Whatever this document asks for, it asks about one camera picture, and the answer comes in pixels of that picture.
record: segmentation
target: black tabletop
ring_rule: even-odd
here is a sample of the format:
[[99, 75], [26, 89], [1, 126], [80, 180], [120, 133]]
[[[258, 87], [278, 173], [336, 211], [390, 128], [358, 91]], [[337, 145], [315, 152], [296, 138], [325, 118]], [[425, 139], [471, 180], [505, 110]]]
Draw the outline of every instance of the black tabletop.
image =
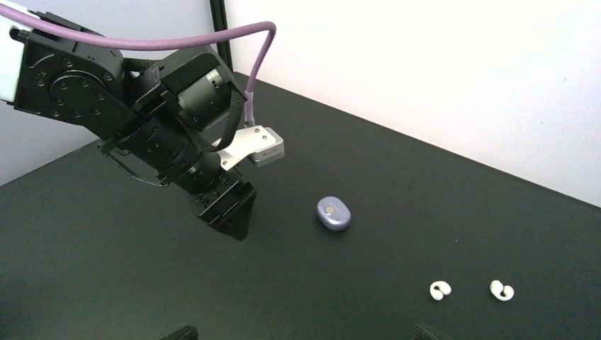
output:
[[[265, 83], [286, 157], [241, 170], [249, 236], [89, 145], [0, 188], [2, 339], [601, 337], [601, 210]], [[315, 206], [353, 214], [326, 230]], [[509, 302], [488, 286], [515, 289]], [[453, 292], [435, 302], [433, 281]]]

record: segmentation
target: black pole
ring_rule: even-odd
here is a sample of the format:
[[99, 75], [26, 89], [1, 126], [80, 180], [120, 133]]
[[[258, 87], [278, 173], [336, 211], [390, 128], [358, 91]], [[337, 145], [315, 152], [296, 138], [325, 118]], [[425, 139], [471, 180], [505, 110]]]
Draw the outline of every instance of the black pole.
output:
[[[210, 3], [210, 14], [213, 17], [213, 29], [215, 32], [219, 30], [228, 29], [228, 18], [225, 16], [225, 0], [209, 0]], [[217, 43], [217, 53], [223, 59], [225, 64], [234, 70], [232, 64], [232, 50], [230, 49], [230, 42], [219, 42]]]

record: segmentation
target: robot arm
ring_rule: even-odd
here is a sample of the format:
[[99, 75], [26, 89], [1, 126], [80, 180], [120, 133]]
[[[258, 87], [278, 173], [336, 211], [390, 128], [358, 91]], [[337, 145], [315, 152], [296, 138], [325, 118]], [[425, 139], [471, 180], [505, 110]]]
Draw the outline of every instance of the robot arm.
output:
[[[41, 20], [98, 35], [51, 13]], [[81, 125], [99, 149], [130, 176], [188, 195], [193, 213], [213, 229], [242, 240], [256, 192], [236, 165], [261, 166], [283, 156], [283, 140], [262, 126], [237, 130], [244, 91], [210, 46], [177, 50], [161, 60], [124, 58], [119, 50], [77, 43], [0, 17], [0, 98], [23, 111]], [[228, 117], [223, 137], [201, 132]], [[144, 180], [115, 156], [133, 154], [151, 166]]]

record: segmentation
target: earbud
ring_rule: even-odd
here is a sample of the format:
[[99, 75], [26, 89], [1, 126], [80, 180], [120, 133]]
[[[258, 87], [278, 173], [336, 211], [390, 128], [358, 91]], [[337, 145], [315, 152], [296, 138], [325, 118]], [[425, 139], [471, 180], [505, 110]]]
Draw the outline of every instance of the earbud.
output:
[[444, 281], [436, 281], [430, 285], [430, 296], [436, 301], [442, 300], [445, 295], [451, 294], [451, 286]]
[[490, 283], [490, 292], [500, 301], [509, 301], [513, 298], [514, 294], [513, 288], [510, 285], [504, 286], [499, 280], [494, 280]]

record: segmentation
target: silver bracket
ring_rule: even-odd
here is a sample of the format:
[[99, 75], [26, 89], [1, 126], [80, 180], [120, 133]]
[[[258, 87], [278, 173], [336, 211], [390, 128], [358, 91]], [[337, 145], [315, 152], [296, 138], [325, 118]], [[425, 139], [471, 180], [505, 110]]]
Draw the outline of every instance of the silver bracket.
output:
[[229, 147], [217, 151], [221, 158], [221, 167], [228, 171], [243, 159], [249, 157], [256, 166], [262, 166], [282, 158], [283, 140], [269, 127], [261, 125], [247, 127], [236, 131]]

